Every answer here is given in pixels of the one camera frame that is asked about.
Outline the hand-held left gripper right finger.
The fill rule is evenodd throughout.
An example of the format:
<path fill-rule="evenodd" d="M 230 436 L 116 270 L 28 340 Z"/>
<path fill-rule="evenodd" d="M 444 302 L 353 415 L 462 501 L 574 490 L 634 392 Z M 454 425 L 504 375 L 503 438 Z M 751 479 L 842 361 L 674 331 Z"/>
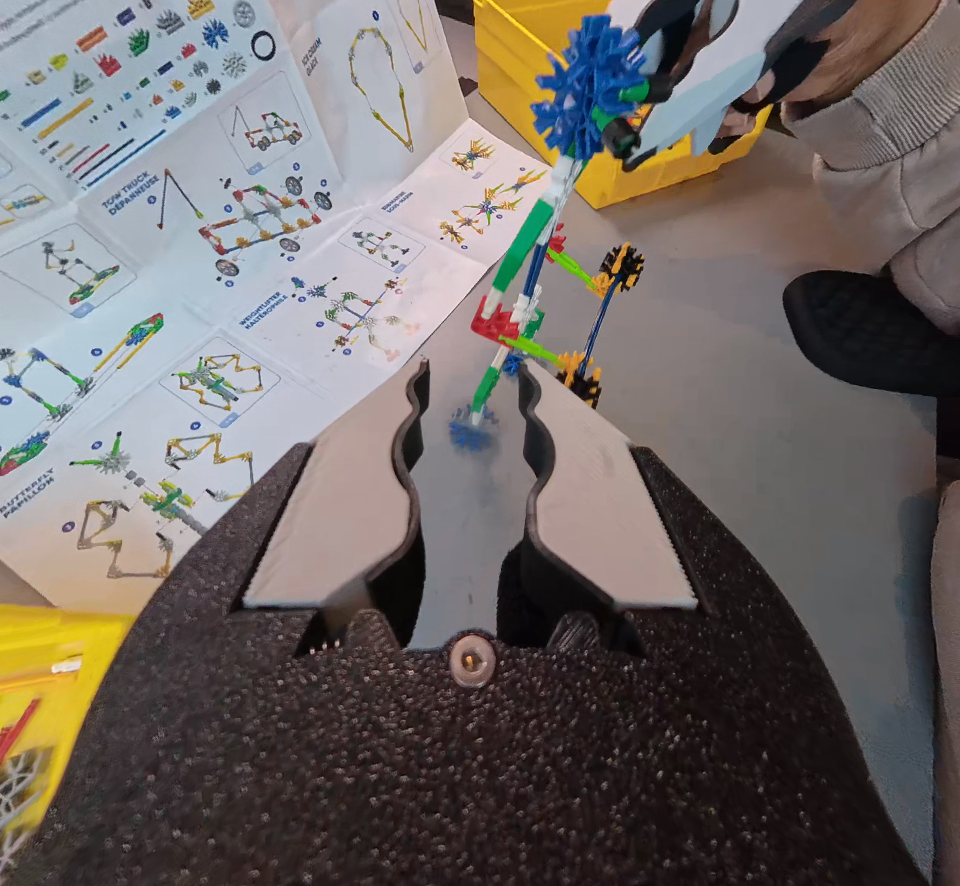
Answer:
<path fill-rule="evenodd" d="M 534 484 L 522 538 L 501 565 L 498 639 L 542 648 L 586 615 L 607 649 L 641 649 L 628 614 L 698 599 L 629 436 L 544 367 L 517 374 L 523 459 Z"/>

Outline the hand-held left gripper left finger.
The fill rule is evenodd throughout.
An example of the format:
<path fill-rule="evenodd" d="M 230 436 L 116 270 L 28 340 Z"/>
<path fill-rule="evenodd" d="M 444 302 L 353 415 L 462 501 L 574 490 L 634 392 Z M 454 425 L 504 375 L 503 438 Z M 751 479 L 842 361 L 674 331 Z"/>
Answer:
<path fill-rule="evenodd" d="M 315 611 L 318 644 L 378 611 L 401 647 L 423 603 L 426 550 L 412 471 L 424 452 L 428 360 L 410 360 L 309 445 L 254 561 L 246 609 Z"/>

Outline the multicoloured construction toy model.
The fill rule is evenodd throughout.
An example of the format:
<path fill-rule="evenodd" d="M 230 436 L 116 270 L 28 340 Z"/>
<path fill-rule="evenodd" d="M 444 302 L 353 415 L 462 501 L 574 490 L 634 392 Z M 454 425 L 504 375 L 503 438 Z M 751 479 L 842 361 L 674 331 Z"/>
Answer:
<path fill-rule="evenodd" d="M 496 354 L 471 402 L 451 416 L 449 435 L 455 448 L 481 451 L 491 445 L 497 419 L 488 402 L 499 378 L 510 362 L 518 366 L 523 358 L 535 359 L 500 344 L 498 336 L 523 336 L 537 342 L 544 319 L 539 305 L 540 278 L 544 267 L 553 264 L 546 258 L 547 250 L 572 256 L 565 247 L 561 219 L 585 168 L 601 152 L 625 160 L 633 150 L 637 134 L 631 117 L 650 94 L 642 61 L 635 30 L 615 26 L 606 14 L 590 15 L 570 33 L 561 57 L 550 58 L 553 72 L 536 79 L 548 97 L 532 105 L 534 129 L 558 158 L 549 188 L 515 234 L 471 320 L 471 332 L 494 343 Z M 594 360 L 599 331 L 619 294 L 623 292 L 607 292 L 604 297 L 595 294 L 601 305 L 581 352 L 583 364 Z M 552 365 L 558 373 L 556 365 L 540 361 Z"/>

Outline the yellow plastic bin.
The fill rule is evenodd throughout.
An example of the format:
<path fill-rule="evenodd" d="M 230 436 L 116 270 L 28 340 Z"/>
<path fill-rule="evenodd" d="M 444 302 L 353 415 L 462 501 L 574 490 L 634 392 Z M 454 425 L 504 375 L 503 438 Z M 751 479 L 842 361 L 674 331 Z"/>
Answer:
<path fill-rule="evenodd" d="M 561 55 L 582 18 L 601 13 L 609 1 L 473 0 L 479 91 L 550 164 L 557 152 L 535 130 L 531 109 L 546 98 L 537 77 L 552 72 L 550 58 Z M 762 109 L 750 133 L 715 155 L 692 156 L 690 137 L 684 137 L 635 171 L 623 172 L 603 152 L 585 168 L 576 190 L 592 208 L 601 209 L 712 174 L 750 153 L 772 111 L 772 105 Z"/>
<path fill-rule="evenodd" d="M 50 797 L 36 831 L 49 808 L 66 771 L 79 731 L 87 717 L 94 696 L 101 685 L 122 642 L 135 622 L 134 616 L 78 612 L 55 607 L 3 604 L 1 607 L 1 688 L 2 679 L 31 672 L 73 655 L 81 655 L 82 667 L 76 687 L 78 724 L 70 744 L 58 783 Z M 17 854 L 2 865 L 2 884 L 12 875 Z"/>

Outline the black orange toy wheel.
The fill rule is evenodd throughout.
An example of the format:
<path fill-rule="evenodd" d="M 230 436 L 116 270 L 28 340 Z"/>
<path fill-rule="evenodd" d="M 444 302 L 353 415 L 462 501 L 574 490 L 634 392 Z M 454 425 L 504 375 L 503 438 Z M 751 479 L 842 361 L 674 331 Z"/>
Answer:
<path fill-rule="evenodd" d="M 602 369 L 593 363 L 589 360 L 586 364 L 567 364 L 558 370 L 556 379 L 590 409 L 596 410 L 602 394 Z"/>
<path fill-rule="evenodd" d="M 631 243 L 623 243 L 612 249 L 601 266 L 606 292 L 616 295 L 632 290 L 643 272 L 644 264 L 644 254 Z"/>

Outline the lime green toy rod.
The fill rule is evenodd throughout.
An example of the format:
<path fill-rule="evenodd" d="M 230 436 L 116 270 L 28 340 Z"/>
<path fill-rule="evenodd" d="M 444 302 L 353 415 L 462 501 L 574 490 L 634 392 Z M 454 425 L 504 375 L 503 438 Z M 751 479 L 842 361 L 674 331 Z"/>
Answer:
<path fill-rule="evenodd" d="M 596 292 L 597 285 L 595 282 L 595 276 L 591 276 L 587 273 L 584 268 L 575 260 L 571 255 L 564 252 L 559 252 L 558 250 L 549 247 L 547 249 L 546 258 L 553 264 L 558 265 L 559 268 L 570 274 L 577 280 L 580 280 L 585 288 L 590 292 Z"/>
<path fill-rule="evenodd" d="M 569 354 L 556 354 L 535 340 L 523 336 L 510 337 L 507 335 L 499 335 L 497 340 L 500 345 L 515 351 L 517 355 L 523 354 L 527 357 L 533 357 L 534 359 L 546 360 L 558 369 L 565 370 L 568 368 L 570 362 Z"/>

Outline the person's right forearm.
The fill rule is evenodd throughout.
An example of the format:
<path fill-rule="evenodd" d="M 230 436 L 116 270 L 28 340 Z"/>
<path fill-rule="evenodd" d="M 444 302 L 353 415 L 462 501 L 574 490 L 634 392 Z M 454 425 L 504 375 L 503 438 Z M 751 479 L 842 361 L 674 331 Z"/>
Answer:
<path fill-rule="evenodd" d="M 925 25 L 851 95 L 790 132 L 841 219 L 880 249 L 898 291 L 942 332 L 959 330 L 959 6 Z"/>

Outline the person's right hand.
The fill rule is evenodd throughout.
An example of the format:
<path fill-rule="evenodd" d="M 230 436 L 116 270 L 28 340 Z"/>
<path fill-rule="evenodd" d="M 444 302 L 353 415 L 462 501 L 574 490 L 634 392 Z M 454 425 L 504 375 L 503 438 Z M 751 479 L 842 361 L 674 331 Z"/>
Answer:
<path fill-rule="evenodd" d="M 814 70 L 816 97 L 842 97 L 877 72 L 924 28 L 941 0 L 855 0 L 823 29 L 827 42 Z"/>

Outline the white instruction sheet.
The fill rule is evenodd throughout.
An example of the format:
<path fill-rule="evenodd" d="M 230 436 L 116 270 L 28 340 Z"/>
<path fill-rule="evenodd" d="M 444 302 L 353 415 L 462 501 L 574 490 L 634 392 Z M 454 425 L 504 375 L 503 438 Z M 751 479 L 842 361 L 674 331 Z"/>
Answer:
<path fill-rule="evenodd" d="M 2 564 L 135 614 L 397 371 L 548 169 L 434 0 L 1 0 Z"/>

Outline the person's right leg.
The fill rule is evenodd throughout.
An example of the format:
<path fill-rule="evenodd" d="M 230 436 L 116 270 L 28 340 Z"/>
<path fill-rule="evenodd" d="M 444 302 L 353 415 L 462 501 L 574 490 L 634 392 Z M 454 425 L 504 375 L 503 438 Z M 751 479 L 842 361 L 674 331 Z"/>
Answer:
<path fill-rule="evenodd" d="M 959 340 L 901 295 L 891 276 L 822 269 L 783 290 L 798 349 L 847 384 L 929 398 L 959 395 Z"/>

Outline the beige printed hoodie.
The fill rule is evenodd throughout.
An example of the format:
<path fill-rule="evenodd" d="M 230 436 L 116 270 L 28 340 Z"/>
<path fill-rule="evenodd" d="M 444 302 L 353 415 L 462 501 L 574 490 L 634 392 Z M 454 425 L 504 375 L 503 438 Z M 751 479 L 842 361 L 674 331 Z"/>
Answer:
<path fill-rule="evenodd" d="M 939 703 L 938 815 L 944 838 L 959 832 L 959 482 L 942 494 L 933 540 L 931 616 L 937 654 Z"/>

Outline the pile of loose toy parts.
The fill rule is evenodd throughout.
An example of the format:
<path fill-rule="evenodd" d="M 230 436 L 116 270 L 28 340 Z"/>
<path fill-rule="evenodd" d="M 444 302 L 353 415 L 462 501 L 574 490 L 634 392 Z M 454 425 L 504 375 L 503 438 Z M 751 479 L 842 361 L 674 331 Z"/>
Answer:
<path fill-rule="evenodd" d="M 2 678 L 2 865 L 40 823 L 59 782 L 79 722 L 76 688 L 82 667 L 77 653 Z"/>

